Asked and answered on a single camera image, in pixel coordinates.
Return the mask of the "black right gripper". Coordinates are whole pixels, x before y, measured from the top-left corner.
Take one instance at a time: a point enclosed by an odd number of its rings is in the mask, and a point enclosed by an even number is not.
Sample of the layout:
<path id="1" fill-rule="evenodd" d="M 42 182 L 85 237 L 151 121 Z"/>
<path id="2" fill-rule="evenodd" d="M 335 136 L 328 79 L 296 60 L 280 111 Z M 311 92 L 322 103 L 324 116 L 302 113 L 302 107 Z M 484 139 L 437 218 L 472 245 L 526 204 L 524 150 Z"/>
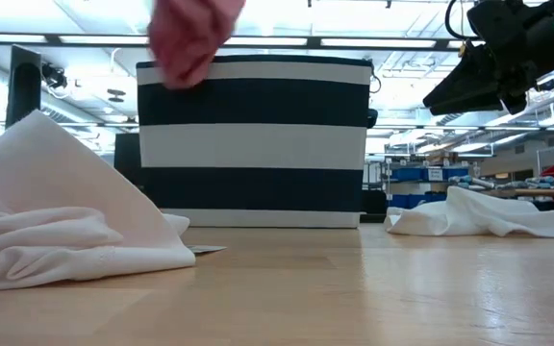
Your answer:
<path id="1" fill-rule="evenodd" d="M 484 45 L 467 45 L 423 105 L 433 115 L 503 106 L 511 114 L 523 111 L 526 92 L 554 71 L 554 0 L 536 7 L 523 0 L 481 0 L 466 16 Z"/>

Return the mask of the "coral red cloth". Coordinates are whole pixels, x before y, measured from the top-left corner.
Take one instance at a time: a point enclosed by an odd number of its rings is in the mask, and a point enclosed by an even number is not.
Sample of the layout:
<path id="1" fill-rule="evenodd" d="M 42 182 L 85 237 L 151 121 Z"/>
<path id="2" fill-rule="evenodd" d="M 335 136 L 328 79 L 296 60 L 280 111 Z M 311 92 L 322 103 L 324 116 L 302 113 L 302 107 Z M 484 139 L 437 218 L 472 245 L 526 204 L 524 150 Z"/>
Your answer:
<path id="1" fill-rule="evenodd" d="M 201 83 L 233 31 L 246 0 L 156 0 L 149 48 L 169 88 Z"/>

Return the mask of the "white pale pink garment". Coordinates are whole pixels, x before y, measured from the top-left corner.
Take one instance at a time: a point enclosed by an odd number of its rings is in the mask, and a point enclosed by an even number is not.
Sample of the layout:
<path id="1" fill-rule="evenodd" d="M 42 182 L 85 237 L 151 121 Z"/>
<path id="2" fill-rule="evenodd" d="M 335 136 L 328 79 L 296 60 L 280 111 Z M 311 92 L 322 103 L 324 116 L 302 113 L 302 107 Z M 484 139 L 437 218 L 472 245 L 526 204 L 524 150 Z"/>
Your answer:
<path id="1" fill-rule="evenodd" d="M 0 290 L 193 266 L 188 226 L 39 111 L 0 135 Z"/>

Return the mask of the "grey device on table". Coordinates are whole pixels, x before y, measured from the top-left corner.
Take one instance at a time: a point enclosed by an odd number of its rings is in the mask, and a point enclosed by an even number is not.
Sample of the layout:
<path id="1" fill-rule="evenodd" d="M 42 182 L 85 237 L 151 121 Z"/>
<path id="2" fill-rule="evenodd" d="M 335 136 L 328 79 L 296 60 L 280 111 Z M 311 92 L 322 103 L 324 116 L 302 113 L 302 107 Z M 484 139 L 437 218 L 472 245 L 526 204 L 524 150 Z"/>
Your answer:
<path id="1" fill-rule="evenodd" d="M 448 182 L 452 185 L 457 185 L 463 188 L 470 188 L 472 186 L 479 186 L 483 189 L 494 189 L 495 184 L 479 178 L 475 178 L 469 175 L 465 176 L 452 176 L 448 179 Z"/>
<path id="2" fill-rule="evenodd" d="M 527 178 L 524 181 L 515 181 L 514 185 L 516 188 L 554 189 L 554 177 Z"/>

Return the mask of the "blue bin with white label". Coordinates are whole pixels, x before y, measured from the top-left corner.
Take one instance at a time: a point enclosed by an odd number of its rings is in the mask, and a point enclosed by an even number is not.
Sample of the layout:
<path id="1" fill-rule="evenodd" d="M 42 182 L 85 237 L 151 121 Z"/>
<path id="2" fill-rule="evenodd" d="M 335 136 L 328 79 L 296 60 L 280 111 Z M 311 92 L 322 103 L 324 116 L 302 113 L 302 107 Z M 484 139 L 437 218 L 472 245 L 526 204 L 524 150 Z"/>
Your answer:
<path id="1" fill-rule="evenodd" d="M 467 174 L 467 168 L 405 167 L 392 170 L 390 178 L 398 182 L 444 182 L 447 181 L 449 178 L 462 177 L 466 176 Z"/>

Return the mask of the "blue storage bin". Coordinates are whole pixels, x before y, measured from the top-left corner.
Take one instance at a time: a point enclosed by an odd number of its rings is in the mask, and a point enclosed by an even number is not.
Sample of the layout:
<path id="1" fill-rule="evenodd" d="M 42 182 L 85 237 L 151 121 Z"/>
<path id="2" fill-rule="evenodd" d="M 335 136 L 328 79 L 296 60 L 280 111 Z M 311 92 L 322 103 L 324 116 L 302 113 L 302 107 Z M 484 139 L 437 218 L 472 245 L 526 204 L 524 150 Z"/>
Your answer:
<path id="1" fill-rule="evenodd" d="M 393 194 L 389 206 L 409 210 L 421 204 L 445 201 L 446 198 L 445 193 Z"/>

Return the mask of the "white t-shirt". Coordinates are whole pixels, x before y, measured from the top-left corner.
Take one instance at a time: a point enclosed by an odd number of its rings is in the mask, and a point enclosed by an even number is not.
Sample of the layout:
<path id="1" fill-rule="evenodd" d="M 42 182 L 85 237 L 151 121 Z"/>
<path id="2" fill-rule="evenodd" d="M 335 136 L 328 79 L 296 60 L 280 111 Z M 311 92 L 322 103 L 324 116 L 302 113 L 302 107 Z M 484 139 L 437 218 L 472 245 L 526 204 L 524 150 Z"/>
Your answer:
<path id="1" fill-rule="evenodd" d="M 554 238 L 554 210 L 451 186 L 444 201 L 406 210 L 387 209 L 385 229 L 394 235 L 465 236 L 525 234 Z"/>

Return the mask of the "wooden background table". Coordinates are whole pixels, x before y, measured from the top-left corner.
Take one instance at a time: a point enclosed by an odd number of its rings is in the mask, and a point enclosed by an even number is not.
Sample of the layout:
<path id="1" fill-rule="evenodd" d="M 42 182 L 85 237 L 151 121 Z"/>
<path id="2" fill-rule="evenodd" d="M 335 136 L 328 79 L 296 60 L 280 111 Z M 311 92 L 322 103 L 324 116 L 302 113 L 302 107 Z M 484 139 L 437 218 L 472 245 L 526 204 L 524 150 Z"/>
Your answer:
<path id="1" fill-rule="evenodd" d="M 491 189 L 491 190 L 482 190 L 482 193 L 486 195 L 494 196 L 494 197 L 501 197 L 501 198 L 512 198 L 512 197 L 518 197 L 518 196 L 529 196 L 529 197 L 545 196 L 545 197 L 554 198 L 554 189 L 539 189 L 539 188 Z"/>

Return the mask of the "black background box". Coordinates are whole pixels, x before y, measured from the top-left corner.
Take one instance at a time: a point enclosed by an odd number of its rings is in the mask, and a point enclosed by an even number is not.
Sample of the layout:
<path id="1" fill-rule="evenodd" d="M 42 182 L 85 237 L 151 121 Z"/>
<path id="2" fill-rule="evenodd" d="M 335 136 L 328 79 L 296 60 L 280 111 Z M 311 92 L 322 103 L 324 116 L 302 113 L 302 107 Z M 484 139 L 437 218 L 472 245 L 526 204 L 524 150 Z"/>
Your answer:
<path id="1" fill-rule="evenodd" d="M 361 223 L 381 223 L 386 218 L 387 194 L 382 190 L 364 190 L 361 205 Z"/>

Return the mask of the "black overhead crossbar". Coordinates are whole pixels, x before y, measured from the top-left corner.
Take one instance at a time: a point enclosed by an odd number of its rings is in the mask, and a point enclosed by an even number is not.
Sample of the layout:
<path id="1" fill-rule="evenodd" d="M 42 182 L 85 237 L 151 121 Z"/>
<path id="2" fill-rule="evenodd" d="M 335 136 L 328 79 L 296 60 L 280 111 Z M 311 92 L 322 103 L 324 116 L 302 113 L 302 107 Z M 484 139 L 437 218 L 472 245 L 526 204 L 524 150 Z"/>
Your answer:
<path id="1" fill-rule="evenodd" d="M 0 33 L 0 45 L 52 47 L 140 48 L 149 44 L 141 35 L 75 35 Z M 461 43 L 449 38 L 420 37 L 254 37 L 235 36 L 222 44 L 227 49 L 366 50 L 456 52 Z"/>

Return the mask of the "navy white striped fabric bin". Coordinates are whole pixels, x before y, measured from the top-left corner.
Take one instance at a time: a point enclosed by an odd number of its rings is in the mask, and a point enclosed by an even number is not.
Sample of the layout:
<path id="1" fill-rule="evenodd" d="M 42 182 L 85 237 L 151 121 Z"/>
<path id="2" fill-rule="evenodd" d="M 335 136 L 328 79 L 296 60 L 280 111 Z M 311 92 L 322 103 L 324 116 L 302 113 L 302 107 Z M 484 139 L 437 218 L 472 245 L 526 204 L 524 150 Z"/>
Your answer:
<path id="1" fill-rule="evenodd" d="M 372 65 L 296 55 L 221 56 L 170 89 L 137 66 L 143 190 L 200 227 L 355 228 Z"/>

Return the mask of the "black rectangular panel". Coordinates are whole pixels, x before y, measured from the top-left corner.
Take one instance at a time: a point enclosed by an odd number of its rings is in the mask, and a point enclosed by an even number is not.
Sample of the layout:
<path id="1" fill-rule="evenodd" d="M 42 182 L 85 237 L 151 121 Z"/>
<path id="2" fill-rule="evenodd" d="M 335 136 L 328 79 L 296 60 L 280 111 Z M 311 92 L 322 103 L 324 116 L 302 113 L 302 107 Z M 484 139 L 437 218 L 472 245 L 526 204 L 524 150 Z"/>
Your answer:
<path id="1" fill-rule="evenodd" d="M 138 134 L 117 134 L 114 143 L 114 168 L 133 185 L 141 185 Z"/>

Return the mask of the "tall black tower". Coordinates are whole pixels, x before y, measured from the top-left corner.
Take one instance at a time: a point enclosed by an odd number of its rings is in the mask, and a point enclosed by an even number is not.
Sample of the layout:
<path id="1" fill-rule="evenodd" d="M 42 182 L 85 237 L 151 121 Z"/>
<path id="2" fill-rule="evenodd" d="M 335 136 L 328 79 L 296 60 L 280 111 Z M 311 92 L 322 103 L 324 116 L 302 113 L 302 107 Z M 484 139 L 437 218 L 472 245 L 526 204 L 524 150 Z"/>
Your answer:
<path id="1" fill-rule="evenodd" d="M 41 81 L 41 55 L 22 46 L 13 45 L 6 128 L 40 108 Z"/>

